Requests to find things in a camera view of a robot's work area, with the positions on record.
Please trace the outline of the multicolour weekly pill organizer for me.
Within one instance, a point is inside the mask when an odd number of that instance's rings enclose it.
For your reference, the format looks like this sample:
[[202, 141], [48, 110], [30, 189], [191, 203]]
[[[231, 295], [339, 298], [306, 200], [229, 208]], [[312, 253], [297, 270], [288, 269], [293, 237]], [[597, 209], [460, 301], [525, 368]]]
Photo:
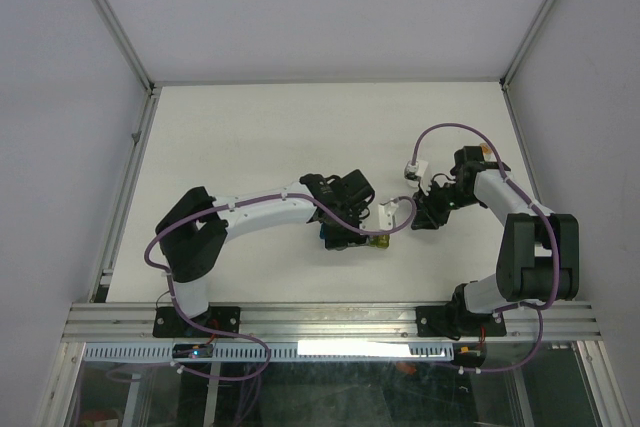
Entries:
[[390, 235], [366, 235], [357, 241], [357, 246], [373, 247], [377, 249], [387, 249], [390, 245]]

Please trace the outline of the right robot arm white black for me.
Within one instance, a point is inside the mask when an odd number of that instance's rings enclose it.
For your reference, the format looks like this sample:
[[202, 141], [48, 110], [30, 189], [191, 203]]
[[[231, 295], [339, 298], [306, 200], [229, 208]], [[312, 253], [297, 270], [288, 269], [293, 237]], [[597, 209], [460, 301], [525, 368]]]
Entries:
[[496, 268], [482, 280], [458, 285], [441, 306], [416, 310], [421, 337], [503, 336], [503, 314], [509, 309], [542, 310], [555, 301], [570, 301], [579, 291], [579, 223], [571, 214], [555, 213], [532, 200], [507, 167], [485, 158], [479, 146], [454, 154], [449, 179], [439, 184], [425, 161], [405, 168], [416, 184], [414, 230], [437, 230], [452, 212], [478, 205], [503, 227]]

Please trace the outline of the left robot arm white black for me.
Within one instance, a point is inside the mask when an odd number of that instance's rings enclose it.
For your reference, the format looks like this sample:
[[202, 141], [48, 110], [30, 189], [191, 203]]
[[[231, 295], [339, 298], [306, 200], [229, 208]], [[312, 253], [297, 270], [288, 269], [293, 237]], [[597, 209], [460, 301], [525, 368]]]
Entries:
[[325, 249], [364, 246], [369, 238], [359, 227], [374, 198], [375, 190], [359, 170], [343, 177], [306, 174], [253, 197], [216, 198], [203, 186], [188, 190], [155, 227], [168, 264], [170, 296], [179, 306], [175, 324], [192, 336], [208, 327], [204, 277], [227, 242], [268, 228], [317, 222]]

